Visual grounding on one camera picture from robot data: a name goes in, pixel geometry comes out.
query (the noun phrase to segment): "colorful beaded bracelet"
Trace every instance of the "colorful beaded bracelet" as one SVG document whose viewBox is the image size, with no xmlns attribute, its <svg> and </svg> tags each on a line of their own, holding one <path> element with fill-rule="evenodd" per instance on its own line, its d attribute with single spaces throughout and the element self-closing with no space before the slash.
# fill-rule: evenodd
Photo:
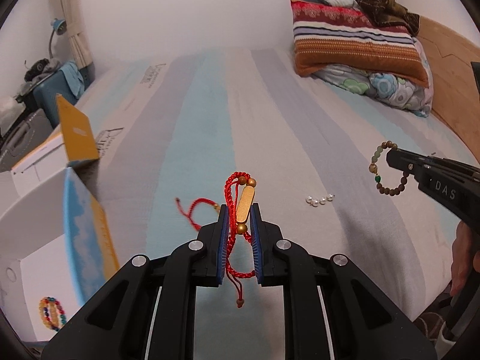
<svg viewBox="0 0 480 360">
<path fill-rule="evenodd" d="M 380 158 L 380 155 L 382 154 L 384 149 L 398 149 L 398 145 L 396 143 L 393 143 L 391 140 L 388 140 L 387 142 L 382 142 L 382 144 L 377 147 L 377 151 L 371 158 L 371 164 L 368 167 L 368 170 L 370 173 L 375 174 L 375 181 L 377 182 L 377 189 L 378 192 L 381 194 L 385 195 L 390 195 L 390 196 L 395 196 L 395 195 L 400 195 L 400 192 L 403 192 L 405 190 L 405 184 L 407 183 L 407 177 L 410 175 L 408 172 L 403 172 L 403 177 L 400 179 L 400 184 L 396 188 L 385 188 L 380 181 L 382 178 L 378 174 L 378 166 L 376 162 Z"/>
<path fill-rule="evenodd" d="M 40 312 L 40 317 L 42 318 L 43 324 L 52 330 L 58 332 L 61 327 L 67 323 L 67 318 L 65 316 L 65 311 L 63 310 L 60 302 L 52 297 L 45 297 L 40 300 L 38 305 L 38 311 Z"/>
</svg>

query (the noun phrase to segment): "beige curtain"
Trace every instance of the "beige curtain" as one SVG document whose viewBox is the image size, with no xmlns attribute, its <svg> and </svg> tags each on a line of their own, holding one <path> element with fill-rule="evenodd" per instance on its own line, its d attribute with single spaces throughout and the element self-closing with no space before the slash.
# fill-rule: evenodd
<svg viewBox="0 0 480 360">
<path fill-rule="evenodd" d="M 63 18 L 67 21 L 67 34 L 70 50 L 78 68 L 84 68 L 93 62 L 90 49 L 83 33 L 80 14 L 80 0 L 59 0 Z"/>
</svg>

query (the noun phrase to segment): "gold bead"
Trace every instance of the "gold bead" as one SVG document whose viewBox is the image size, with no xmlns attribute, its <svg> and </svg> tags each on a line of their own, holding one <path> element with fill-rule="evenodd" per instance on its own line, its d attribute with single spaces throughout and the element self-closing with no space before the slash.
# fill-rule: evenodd
<svg viewBox="0 0 480 360">
<path fill-rule="evenodd" d="M 254 178 L 249 178 L 248 181 L 247 181 L 247 185 L 250 185 L 251 187 L 256 187 L 257 186 L 257 180 L 255 180 Z"/>
<path fill-rule="evenodd" d="M 244 223 L 237 223 L 237 234 L 243 234 L 248 231 L 248 227 Z"/>
</svg>

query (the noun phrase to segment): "striped pillow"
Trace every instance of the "striped pillow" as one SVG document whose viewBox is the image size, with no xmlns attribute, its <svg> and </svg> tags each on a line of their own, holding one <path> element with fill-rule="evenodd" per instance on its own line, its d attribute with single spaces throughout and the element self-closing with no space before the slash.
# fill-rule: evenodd
<svg viewBox="0 0 480 360">
<path fill-rule="evenodd" d="M 351 8 L 291 0 L 295 67 L 308 76 L 327 64 L 393 73 L 428 88 L 428 76 L 405 27 L 374 27 Z"/>
</svg>

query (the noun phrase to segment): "wooden headboard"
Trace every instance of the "wooden headboard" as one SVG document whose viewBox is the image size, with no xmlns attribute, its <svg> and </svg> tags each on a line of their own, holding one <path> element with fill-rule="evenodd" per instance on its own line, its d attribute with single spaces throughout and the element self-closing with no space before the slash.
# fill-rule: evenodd
<svg viewBox="0 0 480 360">
<path fill-rule="evenodd" d="M 433 114 L 480 162 L 480 96 L 470 65 L 480 62 L 480 48 L 426 17 L 421 18 L 418 39 L 433 73 Z"/>
</svg>

